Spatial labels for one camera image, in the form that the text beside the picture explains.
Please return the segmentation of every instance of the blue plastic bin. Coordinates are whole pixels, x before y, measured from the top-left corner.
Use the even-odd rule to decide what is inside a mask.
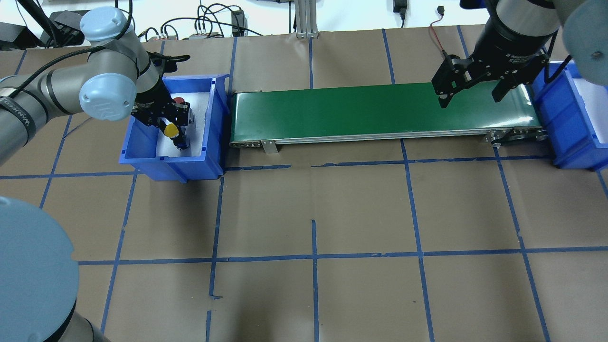
[[[214,180],[224,173],[222,160],[223,123],[229,117],[225,90],[228,75],[168,76],[163,81],[170,93],[209,92],[205,113],[202,152],[197,157],[156,156],[159,129],[131,117],[119,158],[155,181]]]
[[[550,63],[550,73],[554,73],[559,64]],[[569,63],[548,85],[541,73],[533,83],[534,101],[555,151],[553,164],[561,169],[601,170],[608,167],[608,144],[598,140],[576,88],[574,79],[581,78],[574,63]]]

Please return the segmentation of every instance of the green conveyor belt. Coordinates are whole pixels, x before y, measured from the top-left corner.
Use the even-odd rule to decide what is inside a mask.
[[[482,134],[540,127],[526,89],[494,103],[496,82],[456,95],[441,109],[430,83],[237,94],[231,145]]]

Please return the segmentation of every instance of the red wire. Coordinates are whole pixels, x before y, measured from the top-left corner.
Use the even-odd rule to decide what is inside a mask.
[[[443,50],[444,50],[443,45],[441,45],[441,41],[439,40],[439,37],[437,36],[437,33],[435,32],[435,28],[433,27],[433,24],[435,24],[435,23],[439,23],[439,22],[440,22],[440,21],[442,21],[442,20],[443,20],[443,15],[441,16],[441,18],[440,18],[439,20],[435,20],[434,22],[432,22],[432,23],[429,25],[429,28],[430,28],[430,30],[431,30],[431,31],[433,31],[433,34],[435,35],[435,39],[437,39],[437,43],[439,44],[439,47],[440,47],[440,48],[441,48],[441,50],[443,51]]]

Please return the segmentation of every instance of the yellow object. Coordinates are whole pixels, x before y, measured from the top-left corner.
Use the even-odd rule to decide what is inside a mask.
[[[175,124],[168,124],[163,134],[167,138],[175,138],[179,135],[178,127]]]

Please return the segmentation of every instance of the white background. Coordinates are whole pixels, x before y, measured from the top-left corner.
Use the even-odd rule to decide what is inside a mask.
[[[90,10],[105,5],[114,5],[114,1],[96,0],[40,0],[47,16],[52,12],[63,10]],[[214,2],[202,0],[203,5]],[[137,33],[147,27],[159,28],[166,20],[180,16],[196,16],[199,0],[133,0],[133,17]],[[248,28],[263,35],[288,33],[289,4],[261,0],[230,0],[225,5],[240,5],[245,11]],[[459,0],[409,0],[406,27],[426,27],[431,21],[439,18],[435,9],[438,5],[446,8],[444,20],[437,25],[484,24],[488,20],[485,9],[463,10]],[[120,0],[119,6],[128,9],[128,2]],[[27,25],[34,34],[40,36],[42,30],[38,24],[21,9]],[[218,13],[219,21],[231,23],[228,11]],[[292,20],[295,6],[292,4]],[[0,0],[0,21],[23,25],[17,12],[15,0]],[[353,31],[390,29],[401,26],[398,13],[393,13],[393,0],[317,0],[317,21],[320,31]],[[179,31],[179,37],[185,38],[194,34],[194,22],[183,20],[173,22]],[[230,27],[224,27],[229,36]]]

